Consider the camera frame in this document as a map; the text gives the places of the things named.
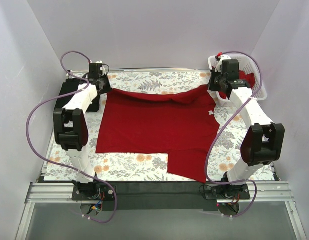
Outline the red t-shirt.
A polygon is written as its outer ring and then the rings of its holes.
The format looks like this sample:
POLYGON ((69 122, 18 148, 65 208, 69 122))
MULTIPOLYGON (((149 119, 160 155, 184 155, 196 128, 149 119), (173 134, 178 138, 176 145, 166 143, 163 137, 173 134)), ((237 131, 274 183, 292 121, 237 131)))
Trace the red t-shirt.
POLYGON ((170 174, 205 183, 206 157, 220 128, 215 106, 206 85, 164 95, 114 89, 96 152, 167 154, 170 174))

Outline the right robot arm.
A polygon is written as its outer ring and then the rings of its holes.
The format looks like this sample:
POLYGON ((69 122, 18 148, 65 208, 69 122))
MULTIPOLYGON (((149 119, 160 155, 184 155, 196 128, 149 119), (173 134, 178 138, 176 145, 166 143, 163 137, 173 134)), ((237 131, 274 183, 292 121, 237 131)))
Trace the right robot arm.
POLYGON ((240 76, 240 63, 229 55, 219 54, 208 58, 211 79, 208 89, 226 94, 238 109, 247 128, 240 147, 240 159, 226 172, 217 186, 212 187, 214 196, 223 195, 232 199, 248 192, 247 180, 259 169, 280 158, 285 128, 274 123, 253 97, 248 80, 240 76))

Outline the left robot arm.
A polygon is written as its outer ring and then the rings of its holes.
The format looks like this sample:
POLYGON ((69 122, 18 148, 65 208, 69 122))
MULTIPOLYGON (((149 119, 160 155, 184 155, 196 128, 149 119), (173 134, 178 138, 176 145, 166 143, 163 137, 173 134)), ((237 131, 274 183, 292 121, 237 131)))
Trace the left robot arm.
POLYGON ((108 74, 102 61, 89 64, 87 89, 76 93, 63 107, 53 112, 55 142, 66 152, 72 165, 78 170, 76 180, 72 183, 80 194, 90 200, 96 200, 101 194, 97 180, 82 173, 95 176, 89 159, 87 144, 89 130, 85 118, 86 112, 98 112, 100 96, 112 90, 108 74))

